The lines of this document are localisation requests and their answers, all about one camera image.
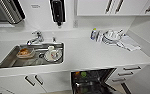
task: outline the floor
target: floor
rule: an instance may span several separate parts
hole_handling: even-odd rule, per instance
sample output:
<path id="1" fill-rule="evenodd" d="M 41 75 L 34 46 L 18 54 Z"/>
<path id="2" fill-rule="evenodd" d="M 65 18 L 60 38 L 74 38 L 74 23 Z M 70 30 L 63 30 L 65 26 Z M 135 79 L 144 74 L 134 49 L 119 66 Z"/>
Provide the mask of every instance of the floor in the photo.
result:
<path id="1" fill-rule="evenodd" d="M 53 93 L 44 93 L 44 94 L 73 94 L 71 90 L 66 91 L 59 91 L 59 92 L 53 92 Z"/>
<path id="2" fill-rule="evenodd" d="M 121 92 L 122 94 L 126 94 L 120 84 L 112 85 L 112 87 L 114 87 L 117 91 Z M 72 93 L 71 90 L 66 90 L 66 91 L 59 91 L 59 92 L 52 92 L 52 93 L 43 93 L 43 94 L 73 94 L 73 93 Z"/>

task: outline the faucet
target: faucet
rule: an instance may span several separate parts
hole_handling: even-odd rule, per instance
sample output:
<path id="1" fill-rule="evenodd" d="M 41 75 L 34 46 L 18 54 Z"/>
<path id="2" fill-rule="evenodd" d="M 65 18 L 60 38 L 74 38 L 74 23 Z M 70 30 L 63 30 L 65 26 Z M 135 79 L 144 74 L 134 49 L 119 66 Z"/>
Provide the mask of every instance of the faucet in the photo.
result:
<path id="1" fill-rule="evenodd" d="M 39 42 L 43 42 L 43 41 L 44 41 L 43 36 L 42 36 L 42 33 L 41 33 L 40 31 L 35 31 L 35 32 L 33 32 L 32 34 L 36 34 L 38 38 L 29 40 L 29 41 L 27 42 L 27 45 L 37 44 L 37 43 L 39 43 Z"/>

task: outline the soap dispenser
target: soap dispenser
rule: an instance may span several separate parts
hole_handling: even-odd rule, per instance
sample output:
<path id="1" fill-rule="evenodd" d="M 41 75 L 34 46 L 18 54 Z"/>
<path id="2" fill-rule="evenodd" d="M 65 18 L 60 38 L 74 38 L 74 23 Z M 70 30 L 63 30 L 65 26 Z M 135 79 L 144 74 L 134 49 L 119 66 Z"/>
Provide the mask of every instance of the soap dispenser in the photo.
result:
<path id="1" fill-rule="evenodd" d="M 50 4 L 53 21 L 57 23 L 58 27 L 61 27 L 65 22 L 64 0 L 50 0 Z"/>

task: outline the backsplash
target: backsplash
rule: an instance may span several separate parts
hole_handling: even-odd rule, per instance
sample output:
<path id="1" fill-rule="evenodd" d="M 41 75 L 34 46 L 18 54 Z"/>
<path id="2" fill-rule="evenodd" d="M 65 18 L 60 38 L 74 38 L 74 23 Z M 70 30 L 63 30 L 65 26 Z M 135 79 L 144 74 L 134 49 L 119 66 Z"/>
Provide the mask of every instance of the backsplash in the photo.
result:
<path id="1" fill-rule="evenodd" d="M 65 0 L 66 22 L 58 28 L 53 22 L 49 0 L 19 0 L 26 18 L 15 27 L 0 27 L 0 40 L 27 40 L 34 38 L 31 33 L 36 30 L 42 31 L 45 38 L 52 38 L 52 32 L 58 37 L 86 37 L 94 27 L 127 32 L 135 19 L 129 16 L 77 17 L 75 1 Z"/>

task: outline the dish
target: dish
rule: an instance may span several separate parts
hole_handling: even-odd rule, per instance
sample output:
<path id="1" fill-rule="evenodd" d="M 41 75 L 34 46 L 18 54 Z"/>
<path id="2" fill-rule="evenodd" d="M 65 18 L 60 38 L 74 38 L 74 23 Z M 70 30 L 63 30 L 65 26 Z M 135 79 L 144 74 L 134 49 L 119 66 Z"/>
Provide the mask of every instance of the dish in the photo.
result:
<path id="1" fill-rule="evenodd" d="M 31 58 L 34 55 L 35 55 L 34 48 L 23 48 L 18 52 L 17 57 L 18 58 Z"/>
<path id="2" fill-rule="evenodd" d="M 47 61 L 55 62 L 59 60 L 62 57 L 62 51 L 61 49 L 47 51 L 44 55 L 44 58 Z"/>

